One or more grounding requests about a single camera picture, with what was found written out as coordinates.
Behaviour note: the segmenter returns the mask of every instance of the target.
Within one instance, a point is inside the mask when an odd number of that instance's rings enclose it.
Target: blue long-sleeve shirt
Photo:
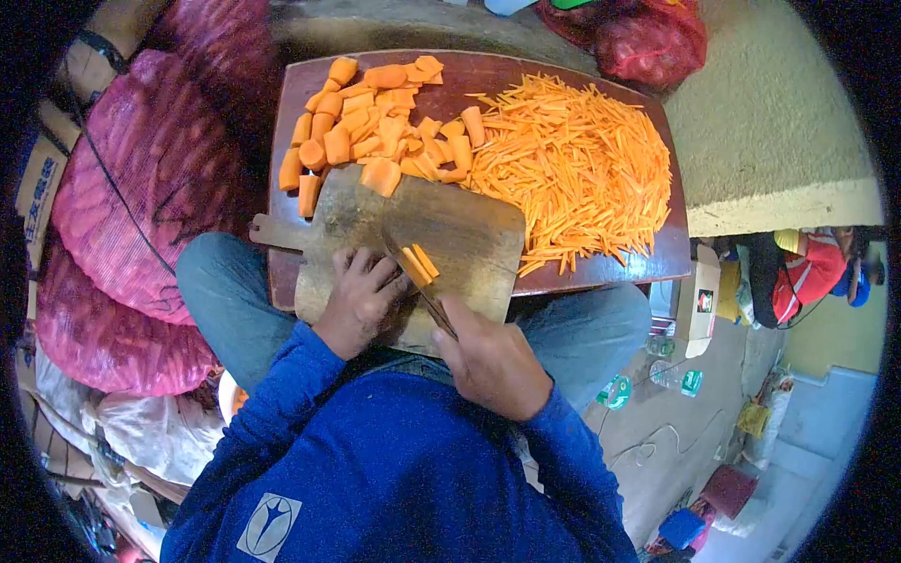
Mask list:
[[[597,436],[556,387],[522,429],[453,387],[344,363],[299,322],[182,503],[162,561],[635,561]]]

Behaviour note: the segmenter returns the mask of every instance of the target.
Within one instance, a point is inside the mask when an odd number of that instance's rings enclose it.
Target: blue container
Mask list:
[[[676,550],[685,549],[704,531],[706,522],[687,508],[676,511],[660,525],[660,535]]]

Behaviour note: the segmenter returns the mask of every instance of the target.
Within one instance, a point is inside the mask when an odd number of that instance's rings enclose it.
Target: knife blade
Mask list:
[[[448,319],[447,313],[444,312],[444,306],[441,305],[441,301],[434,295],[430,287],[421,286],[416,283],[417,276],[413,276],[410,274],[411,271],[416,271],[416,266],[410,263],[410,259],[404,254],[401,250],[401,247],[395,242],[395,240],[391,237],[391,234],[387,231],[387,228],[384,224],[382,224],[382,241],[385,243],[385,248],[391,256],[397,260],[397,264],[400,268],[410,277],[413,281],[413,284],[416,286],[416,289],[419,290],[420,295],[423,297],[423,301],[425,302],[425,308],[428,310],[429,315],[435,321],[435,324],[438,325],[438,328],[447,332],[451,338],[458,341],[457,333],[453,330],[451,326],[451,320]]]

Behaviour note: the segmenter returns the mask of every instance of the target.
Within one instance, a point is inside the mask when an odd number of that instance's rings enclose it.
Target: red mesh bag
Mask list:
[[[281,87],[270,13],[268,0],[176,0],[150,37],[182,58],[251,156],[269,150]]]
[[[696,0],[643,0],[646,9],[597,28],[597,66],[620,78],[668,86],[704,66],[707,32]]]
[[[44,271],[34,328],[47,357],[67,376],[106,393],[176,395],[197,388],[218,363],[196,327],[116,303],[58,242]]]
[[[86,128],[141,230],[171,267],[197,234],[232,231],[248,184],[243,158],[175,55],[138,55],[97,100]],[[51,220],[97,288],[150,317],[194,324],[175,277],[141,238],[84,136]]]

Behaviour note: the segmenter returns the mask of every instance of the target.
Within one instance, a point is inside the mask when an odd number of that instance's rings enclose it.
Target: hand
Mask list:
[[[516,422],[532,419],[548,403],[553,381],[515,324],[492,322],[456,295],[441,304],[456,342],[437,329],[432,336],[463,398]]]
[[[356,358],[391,323],[412,282],[397,262],[368,248],[332,256],[335,284],[313,331],[336,356]]]

